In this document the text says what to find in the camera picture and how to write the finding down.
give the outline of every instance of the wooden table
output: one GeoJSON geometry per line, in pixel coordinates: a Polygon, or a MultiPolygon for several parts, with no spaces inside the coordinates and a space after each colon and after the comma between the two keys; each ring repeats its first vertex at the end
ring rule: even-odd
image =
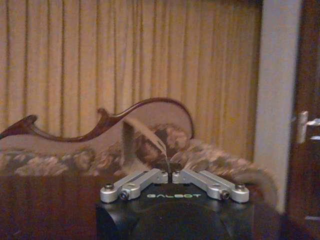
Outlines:
{"type": "MultiPolygon", "coordinates": [[[[95,203],[105,183],[101,176],[0,176],[0,239],[95,239],[95,203]]],[[[311,239],[264,204],[255,218],[255,239],[311,239]]]]}

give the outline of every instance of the floral upholstery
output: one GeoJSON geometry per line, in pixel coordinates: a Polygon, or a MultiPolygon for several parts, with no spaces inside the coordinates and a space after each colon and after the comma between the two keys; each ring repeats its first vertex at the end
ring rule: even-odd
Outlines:
{"type": "MultiPolygon", "coordinates": [[[[234,157],[225,151],[189,139],[187,135],[172,124],[158,124],[150,128],[166,146],[167,158],[180,163],[183,168],[194,171],[207,170],[234,182],[258,185],[264,192],[266,202],[275,205],[277,190],[273,179],[253,163],[234,157]]],[[[153,168],[165,159],[147,137],[139,132],[134,137],[135,154],[147,168],[153,168]]],[[[27,149],[0,149],[0,175],[56,176],[77,175],[126,175],[123,171],[122,144],[116,142],[106,146],[102,152],[91,148],[79,149],[64,155],[45,155],[27,149]]]]}

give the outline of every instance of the curtain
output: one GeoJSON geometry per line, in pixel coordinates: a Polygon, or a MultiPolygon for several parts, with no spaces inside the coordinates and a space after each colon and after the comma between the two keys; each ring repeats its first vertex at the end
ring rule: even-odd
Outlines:
{"type": "Polygon", "coordinates": [[[249,0],[0,0],[0,131],[36,114],[75,137],[99,107],[170,97],[197,138],[251,159],[260,25],[249,0]]]}

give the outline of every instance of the white wall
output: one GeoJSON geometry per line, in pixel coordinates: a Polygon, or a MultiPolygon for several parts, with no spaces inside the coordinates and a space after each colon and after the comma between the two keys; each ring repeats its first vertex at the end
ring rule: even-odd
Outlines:
{"type": "Polygon", "coordinates": [[[264,0],[254,161],[274,175],[285,207],[301,0],[264,0]]]}

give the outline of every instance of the silver bracket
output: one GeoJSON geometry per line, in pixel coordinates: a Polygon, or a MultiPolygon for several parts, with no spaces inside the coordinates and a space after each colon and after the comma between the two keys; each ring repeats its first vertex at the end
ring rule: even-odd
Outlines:
{"type": "Polygon", "coordinates": [[[123,200],[136,199],[141,191],[150,184],[168,183],[168,173],[153,168],[150,171],[137,171],[114,184],[106,184],[100,189],[100,199],[104,203],[112,203],[120,196],[123,200]]]}
{"type": "Polygon", "coordinates": [[[249,201],[249,190],[244,184],[233,184],[205,170],[199,173],[190,169],[176,171],[172,174],[172,183],[194,184],[204,190],[210,198],[217,200],[230,197],[238,203],[249,201]]]}
{"type": "MultiPolygon", "coordinates": [[[[307,126],[319,127],[320,118],[308,121],[308,111],[302,111],[298,115],[296,143],[303,144],[306,141],[307,126]]],[[[311,140],[319,140],[319,136],[312,136],[311,140]]]]}

